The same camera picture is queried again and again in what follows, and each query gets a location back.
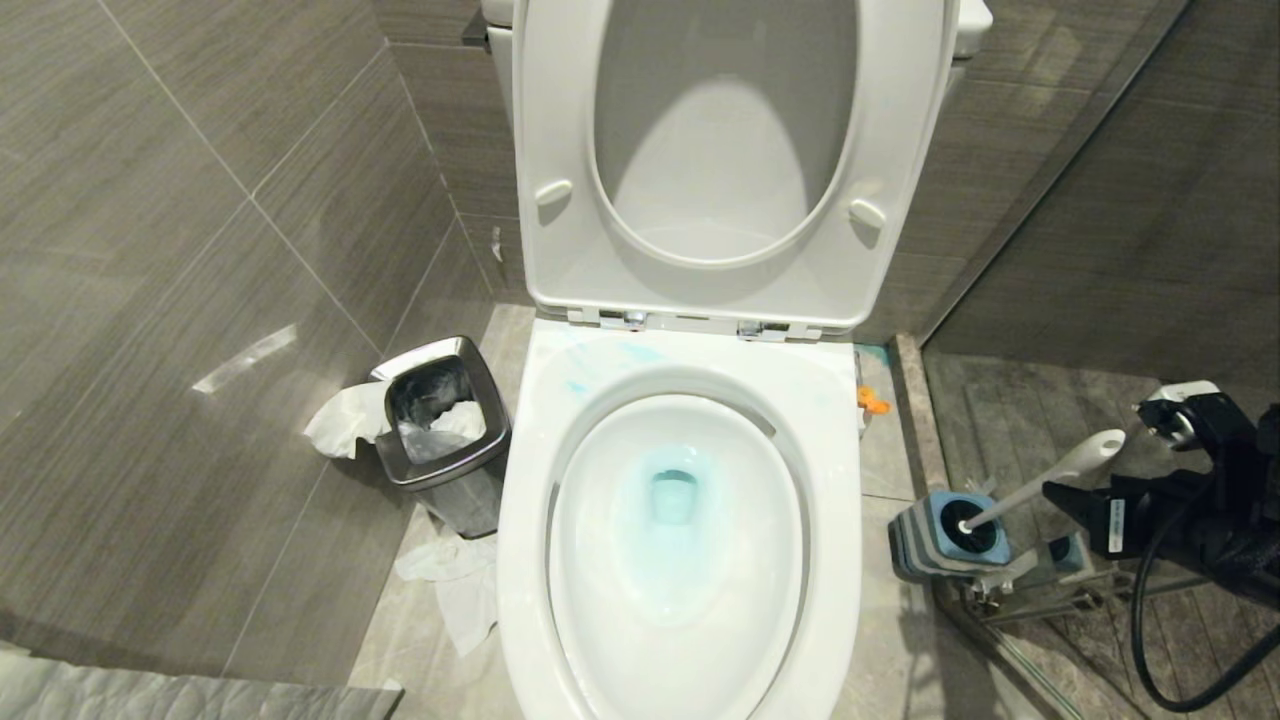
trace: toilet paper on floor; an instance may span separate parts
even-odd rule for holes
[[[445,528],[396,560],[402,580],[429,580],[444,629],[460,657],[480,647],[498,624],[498,538],[466,541]]]
[[[365,383],[339,391],[307,423],[302,434],[328,457],[353,459],[356,438],[374,438],[392,429],[387,420],[390,382]]]

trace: floor tile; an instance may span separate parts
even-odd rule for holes
[[[863,369],[861,383],[876,391],[876,396],[890,404],[887,415],[870,419],[863,433],[861,452],[863,495],[915,500],[911,469],[906,460],[906,441],[897,393],[888,368],[888,352],[882,345],[859,345],[858,356]]]

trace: toilet brush holder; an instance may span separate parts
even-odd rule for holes
[[[895,573],[913,582],[928,577],[973,577],[1009,565],[1012,548],[1000,520],[970,532],[960,521],[995,505],[983,495],[934,492],[888,527]]]
[[[969,520],[993,506],[986,495],[934,492],[924,498],[928,541],[947,560],[979,565],[1007,565],[1014,559],[1009,536],[1000,520],[992,520],[969,532],[960,529]]]

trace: toilet tank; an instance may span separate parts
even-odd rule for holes
[[[481,0],[480,12],[489,24],[489,50],[498,68],[498,85],[502,87],[502,101],[507,108],[507,123],[511,124],[511,24],[516,14],[516,0]],[[948,97],[955,91],[956,83],[964,78],[966,61],[982,49],[982,41],[991,29],[991,10],[983,0],[960,0],[956,47],[947,77]]]

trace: black cable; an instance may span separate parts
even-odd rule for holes
[[[1138,670],[1138,679],[1142,680],[1142,687],[1147,688],[1147,693],[1156,701],[1156,705],[1170,712],[1192,712],[1222,697],[1226,691],[1234,688],[1236,683],[1244,679],[1249,674],[1249,670],[1253,670],[1262,662],[1272,650],[1280,646],[1280,625],[1276,625],[1262,639],[1254,643],[1248,652],[1242,655],[1235,661],[1235,665],[1228,667],[1222,673],[1222,676],[1192,698],[1170,700],[1161,694],[1156,687],[1156,682],[1151,678],[1151,670],[1147,669],[1147,652],[1143,650],[1142,642],[1142,602],[1144,600],[1143,596],[1147,593],[1147,577],[1151,574],[1151,564],[1156,560],[1156,551],[1160,550],[1165,536],[1169,534],[1169,530],[1181,519],[1183,514],[1187,512],[1187,509],[1194,501],[1196,498],[1192,498],[1179,507],[1152,536],[1151,544],[1147,546],[1147,551],[1142,556],[1142,562],[1138,564],[1138,574],[1133,582],[1133,600],[1129,605],[1129,638],[1133,643],[1133,665]]]

